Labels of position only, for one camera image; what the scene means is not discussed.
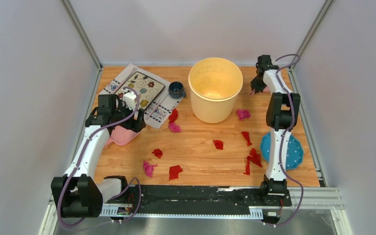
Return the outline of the pink dustpan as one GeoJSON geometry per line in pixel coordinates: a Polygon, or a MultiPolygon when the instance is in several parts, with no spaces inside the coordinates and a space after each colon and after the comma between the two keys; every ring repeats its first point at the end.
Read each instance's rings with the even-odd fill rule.
{"type": "Polygon", "coordinates": [[[105,146],[114,143],[118,146],[127,145],[130,141],[132,141],[135,137],[137,137],[141,132],[134,132],[132,130],[125,129],[121,126],[115,127],[112,131],[108,141],[106,142],[105,146]]]}

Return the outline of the cream plastic bucket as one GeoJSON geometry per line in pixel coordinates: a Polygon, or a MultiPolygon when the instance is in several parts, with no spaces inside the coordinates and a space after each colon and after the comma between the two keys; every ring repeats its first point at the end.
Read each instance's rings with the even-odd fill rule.
{"type": "Polygon", "coordinates": [[[243,74],[233,62],[211,57],[197,62],[188,74],[191,108],[206,123],[224,121],[243,87],[243,74]]]}

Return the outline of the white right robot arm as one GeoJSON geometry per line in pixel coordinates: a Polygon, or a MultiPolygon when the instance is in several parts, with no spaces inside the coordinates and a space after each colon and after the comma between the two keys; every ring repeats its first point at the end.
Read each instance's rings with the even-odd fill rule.
{"type": "Polygon", "coordinates": [[[260,200],[274,204],[279,196],[287,194],[285,162],[292,129],[297,124],[300,95],[293,92],[282,78],[283,67],[275,65],[270,55],[261,55],[256,62],[257,74],[250,82],[249,95],[268,89],[271,98],[266,112],[266,125],[270,127],[269,164],[260,185],[260,200]]]}

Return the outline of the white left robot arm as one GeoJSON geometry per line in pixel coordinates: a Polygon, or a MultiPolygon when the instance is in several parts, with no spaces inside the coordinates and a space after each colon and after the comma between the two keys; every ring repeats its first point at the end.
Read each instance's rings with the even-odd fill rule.
{"type": "Polygon", "coordinates": [[[99,184],[93,177],[114,130],[122,128],[138,134],[146,127],[144,109],[139,106],[139,94],[132,89],[122,97],[98,96],[98,105],[85,120],[85,134],[71,165],[62,176],[54,177],[50,185],[59,218],[98,217],[104,203],[113,199],[124,203],[129,199],[130,189],[124,176],[108,176],[99,184]]]}

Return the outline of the pink hand brush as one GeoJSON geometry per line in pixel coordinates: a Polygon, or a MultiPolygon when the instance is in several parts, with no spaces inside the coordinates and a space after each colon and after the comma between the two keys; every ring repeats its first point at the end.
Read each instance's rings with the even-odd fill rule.
{"type": "Polygon", "coordinates": [[[250,92],[249,92],[249,96],[253,96],[255,94],[259,94],[259,93],[270,93],[270,90],[268,87],[265,87],[263,90],[256,90],[256,89],[252,89],[250,92]]]}

